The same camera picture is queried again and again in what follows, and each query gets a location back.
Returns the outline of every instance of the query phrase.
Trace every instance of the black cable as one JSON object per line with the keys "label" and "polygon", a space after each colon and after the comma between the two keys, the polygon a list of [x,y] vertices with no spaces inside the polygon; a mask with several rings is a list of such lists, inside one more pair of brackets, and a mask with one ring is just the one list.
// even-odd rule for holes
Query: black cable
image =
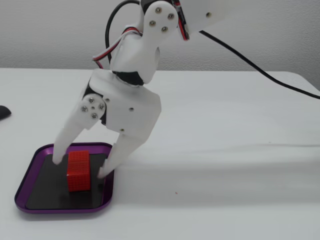
{"label": "black cable", "polygon": [[[104,35],[104,39],[105,39],[105,47],[109,48],[110,47],[110,42],[109,42],[109,34],[110,34],[110,27],[111,27],[111,23],[114,20],[115,15],[117,14],[117,12],[124,6],[127,4],[138,4],[140,5],[140,1],[138,0],[125,0],[123,2],[121,2],[118,6],[116,6],[116,8],[113,10],[113,12],[111,13],[108,23],[106,25],[105,28],[105,35]],[[111,62],[111,53],[108,54],[108,59],[109,59],[109,63]]]}
{"label": "black cable", "polygon": [[243,61],[245,61],[247,64],[249,64],[251,67],[253,67],[254,69],[256,69],[259,73],[261,73],[262,75],[264,75],[265,77],[267,77],[268,79],[270,79],[271,81],[273,81],[276,84],[279,84],[287,89],[296,91],[298,93],[307,95],[309,97],[315,98],[315,99],[320,99],[320,96],[315,95],[313,93],[304,91],[302,89],[296,88],[294,86],[290,86],[288,84],[285,84],[277,79],[275,79],[273,76],[269,75],[268,73],[266,73],[265,71],[263,71],[260,67],[258,67],[257,65],[255,65],[252,61],[250,61],[248,58],[246,58],[245,56],[243,56],[240,52],[238,52],[237,50],[235,50],[234,48],[232,48],[231,46],[229,46],[228,44],[226,44],[225,42],[221,41],[220,39],[216,38],[215,36],[212,36],[211,34],[207,33],[206,31],[200,31],[199,33],[201,33],[202,35],[206,36],[207,38],[215,41],[216,43],[220,44],[221,46],[225,47],[226,49],[228,49],[229,51],[231,51],[232,53],[234,53],[235,55],[237,55],[239,58],[241,58]]}

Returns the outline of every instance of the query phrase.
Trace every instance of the white table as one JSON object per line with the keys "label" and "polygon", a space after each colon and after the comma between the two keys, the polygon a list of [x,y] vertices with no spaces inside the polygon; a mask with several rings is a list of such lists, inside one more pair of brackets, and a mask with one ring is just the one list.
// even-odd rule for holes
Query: white table
{"label": "white table", "polygon": [[[163,112],[116,171],[95,214],[28,215],[14,195],[34,152],[54,142],[90,70],[0,69],[0,239],[318,240],[320,101],[256,72],[158,71]],[[319,94],[301,76],[273,72]],[[101,124],[77,142],[113,144]]]}

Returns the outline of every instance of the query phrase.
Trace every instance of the red plastic block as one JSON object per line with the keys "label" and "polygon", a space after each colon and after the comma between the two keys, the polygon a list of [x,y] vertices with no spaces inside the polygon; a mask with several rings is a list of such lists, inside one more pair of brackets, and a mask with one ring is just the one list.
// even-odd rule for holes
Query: red plastic block
{"label": "red plastic block", "polygon": [[90,191],[90,157],[88,151],[69,153],[66,173],[69,192]]}

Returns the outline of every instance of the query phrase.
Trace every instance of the metal screw head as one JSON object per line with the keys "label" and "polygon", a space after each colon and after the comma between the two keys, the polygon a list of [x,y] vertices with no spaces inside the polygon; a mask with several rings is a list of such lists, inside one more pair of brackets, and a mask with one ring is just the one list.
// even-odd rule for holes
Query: metal screw head
{"label": "metal screw head", "polygon": [[152,20],[152,21],[149,22],[149,26],[150,27],[154,27],[155,25],[156,25],[156,21]]}
{"label": "metal screw head", "polygon": [[88,108],[86,106],[81,107],[81,112],[84,112],[84,113],[88,112]]}
{"label": "metal screw head", "polygon": [[99,110],[103,111],[105,110],[105,105],[103,105],[102,103],[99,105]]}
{"label": "metal screw head", "polygon": [[95,102],[95,99],[93,97],[89,98],[89,103],[93,104]]}
{"label": "metal screw head", "polygon": [[164,26],[163,28],[161,28],[161,31],[162,31],[163,33],[165,33],[166,31],[168,31],[168,28],[167,28],[166,26]]}
{"label": "metal screw head", "polygon": [[96,113],[92,113],[91,117],[92,117],[92,119],[97,119],[98,114],[96,114]]}
{"label": "metal screw head", "polygon": [[155,9],[155,13],[160,14],[162,12],[162,8],[161,7],[157,7]]}
{"label": "metal screw head", "polygon": [[173,13],[170,13],[169,15],[168,15],[168,19],[169,20],[172,20],[172,19],[174,19],[175,18],[175,15],[173,14]]}

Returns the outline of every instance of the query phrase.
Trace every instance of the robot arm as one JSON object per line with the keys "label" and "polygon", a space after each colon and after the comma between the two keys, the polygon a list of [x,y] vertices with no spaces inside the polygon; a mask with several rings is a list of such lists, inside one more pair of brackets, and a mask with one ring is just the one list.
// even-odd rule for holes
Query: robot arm
{"label": "robot arm", "polygon": [[160,97],[146,89],[158,67],[159,45],[177,26],[184,40],[216,22],[211,0],[142,0],[136,25],[143,35],[127,34],[113,51],[109,70],[93,71],[88,85],[54,143],[53,162],[59,164],[70,144],[97,122],[119,137],[100,168],[103,178],[144,144],[161,113]]}

